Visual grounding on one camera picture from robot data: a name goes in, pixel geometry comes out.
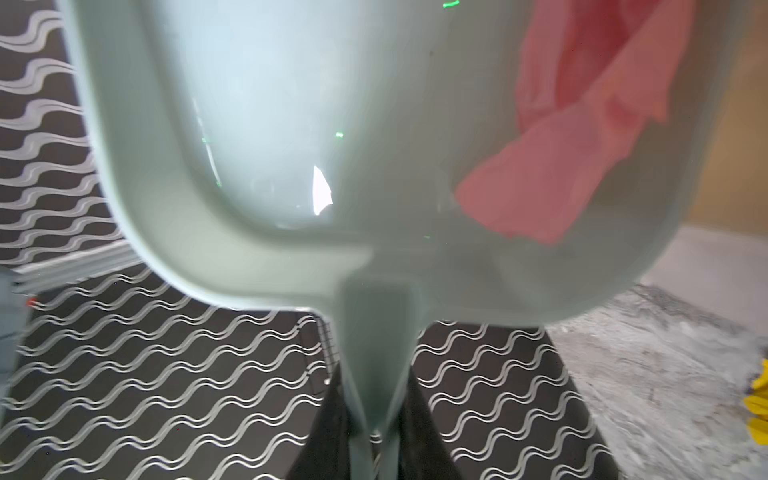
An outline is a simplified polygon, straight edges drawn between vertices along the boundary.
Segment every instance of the red cloth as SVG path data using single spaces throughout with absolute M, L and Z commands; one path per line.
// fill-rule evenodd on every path
M 648 118 L 664 122 L 696 0 L 537 0 L 515 98 L 521 136 L 456 190 L 504 235 L 557 243 Z

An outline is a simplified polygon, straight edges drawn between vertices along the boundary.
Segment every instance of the plastic dustpan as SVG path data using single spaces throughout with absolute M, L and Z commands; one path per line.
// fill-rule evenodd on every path
M 517 134 L 530 2 L 60 6 L 135 250 L 208 303 L 329 320 L 360 435 L 388 441 L 430 322 L 541 325 L 650 266 L 693 193 L 747 3 L 698 2 L 669 124 L 644 132 L 555 247 L 484 230 L 452 195 Z

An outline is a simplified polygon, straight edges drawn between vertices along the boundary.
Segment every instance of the wall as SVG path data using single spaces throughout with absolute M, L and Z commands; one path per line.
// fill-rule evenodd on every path
M 689 220 L 768 235 L 768 2 L 752 15 Z

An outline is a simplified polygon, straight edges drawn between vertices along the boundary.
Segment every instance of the wavy line pattern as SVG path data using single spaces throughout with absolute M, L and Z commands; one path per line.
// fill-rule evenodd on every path
M 84 215 L 94 205 L 105 204 L 102 197 L 84 197 L 78 200 L 70 210 L 27 210 L 22 218 L 14 223 L 0 223 L 0 230 L 27 230 L 35 225 L 35 222 L 43 217 L 73 218 Z
M 12 26 L 11 35 L 8 35 L 10 31 L 0 31 L 0 51 L 8 50 L 13 52 L 11 58 L 26 61 L 23 73 L 11 69 L 15 73 L 0 79 L 0 91 L 25 102 L 22 103 L 23 113 L 4 114 L 0 118 L 0 129 L 30 132 L 23 137 L 21 147 L 15 140 L 18 135 L 0 135 L 0 163 L 15 163 L 9 168 L 0 168 L 6 172 L 5 177 L 0 177 L 0 190 L 6 189 L 4 200 L 18 198 L 0 203 L 0 230 L 22 232 L 15 240 L 4 235 L 3 243 L 0 243 L 0 265 L 11 268 L 122 238 L 104 208 L 89 213 L 91 207 L 103 204 L 104 199 L 97 197 L 98 193 L 92 193 L 98 185 L 92 155 L 83 159 L 80 150 L 88 147 L 88 139 L 67 135 L 72 132 L 73 122 L 81 123 L 83 111 L 76 105 L 76 95 L 72 91 L 74 68 L 64 56 L 51 58 L 60 55 L 55 52 L 65 50 L 62 35 L 51 35 L 52 31 L 63 27 L 61 15 L 45 5 L 31 14 L 18 15 L 20 12 L 14 12 L 19 7 L 15 4 L 17 1 L 4 2 L 3 11 L 9 18 L 19 18 L 20 25 Z M 82 130 L 77 125 L 75 127 L 75 130 Z M 9 171 L 18 175 L 9 177 Z M 80 181 L 74 188 L 73 175 Z M 55 222 L 47 222 L 45 227 L 41 223 L 35 228 L 35 223 L 46 217 L 71 218 L 73 221 L 67 223 L 57 218 Z
M 59 12 L 37 10 L 29 17 L 27 31 L 16 36 L 0 35 L 0 48 L 21 53 L 35 53 L 45 46 L 48 33 L 62 26 Z
M 30 263 L 32 258 L 34 258 L 35 255 L 39 253 L 51 253 L 51 252 L 69 253 L 69 252 L 74 252 L 76 250 L 79 250 L 80 247 L 82 247 L 83 243 L 89 240 L 112 241 L 112 240 L 119 240 L 122 237 L 123 237 L 123 234 L 119 230 L 116 230 L 112 233 L 108 233 L 106 235 L 77 235 L 76 237 L 70 238 L 67 244 L 61 247 L 30 247 L 30 248 L 24 249 L 18 255 L 18 257 L 11 260 L 3 260 L 3 263 L 5 263 L 6 265 L 24 265 L 25 263 Z
M 43 117 L 53 111 L 83 115 L 83 109 L 51 98 L 36 98 L 27 103 L 24 114 L 18 118 L 0 118 L 0 127 L 9 130 L 34 130 L 43 123 Z
M 40 175 L 48 171 L 66 172 L 68 174 L 91 174 L 96 171 L 91 154 L 78 165 L 59 165 L 51 162 L 34 162 L 26 164 L 22 174 L 15 178 L 0 178 L 0 186 L 4 187 L 29 187 L 36 185 Z
M 116 284 L 117 282 L 124 282 L 124 283 L 131 283 L 131 284 L 143 282 L 150 276 L 151 273 L 152 273 L 152 270 L 149 270 L 148 267 L 145 267 L 139 274 L 134 276 L 125 275 L 123 273 L 116 273 L 115 275 L 110 275 L 92 289 L 86 289 L 80 286 L 71 286 L 66 290 L 62 290 L 50 302 L 48 303 L 37 302 L 33 306 L 33 308 L 35 308 L 35 310 L 40 310 L 43 312 L 53 310 L 57 306 L 60 306 L 62 303 L 64 303 L 65 300 L 68 300 L 70 297 L 74 295 L 86 296 L 86 297 L 92 298 L 94 296 L 97 296 L 100 293 L 103 293 L 107 288 Z
M 45 79 L 57 73 L 74 74 L 74 67 L 56 58 L 33 58 L 27 63 L 23 77 L 0 80 L 0 91 L 16 95 L 36 94 L 43 88 Z
M 610 458 L 596 469 L 594 457 L 610 452 L 591 419 L 585 429 L 574 425 L 584 424 L 578 413 L 583 401 L 543 329 L 455 323 L 436 323 L 429 329 L 429 335 L 420 336 L 421 355 L 413 368 L 465 478 L 545 478 L 541 460 L 558 480 L 568 475 L 620 478 L 617 468 L 606 470 L 606 465 L 615 467 Z M 578 441 L 565 442 L 574 438 Z M 514 447 L 500 448 L 502 439 L 512 440 Z M 531 470 L 527 466 L 534 457 L 539 462 Z M 573 458 L 586 460 L 576 465 Z
M 40 149 L 48 144 L 66 144 L 75 147 L 88 147 L 88 137 L 67 137 L 52 134 L 47 131 L 36 131 L 24 137 L 21 147 L 14 150 L 0 150 L 0 158 L 9 160 L 32 160 L 40 153 Z
M 145 304 L 121 315 L 129 300 Z M 39 361 L 20 365 L 3 400 L 0 475 L 30 478 L 43 462 L 50 479 L 113 478 L 117 467 L 118 478 L 228 478 L 234 465 L 249 478 L 279 478 L 290 465 L 284 449 L 297 453 L 322 401 L 314 389 L 326 364 L 311 315 L 205 306 L 145 266 L 62 289 L 34 312 L 20 351 Z M 79 322 L 87 312 L 101 316 Z M 62 349 L 65 340 L 82 345 Z M 51 411 L 42 400 L 54 392 L 61 401 Z M 73 415 L 84 418 L 74 431 Z M 11 448 L 20 432 L 24 444 Z M 193 465 L 199 455 L 212 461 L 204 471 Z

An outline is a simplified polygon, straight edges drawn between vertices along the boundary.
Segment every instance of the gray marble tile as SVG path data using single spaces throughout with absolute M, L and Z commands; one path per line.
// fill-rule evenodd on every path
M 549 332 L 629 478 L 768 478 L 742 402 L 767 338 L 642 286 Z

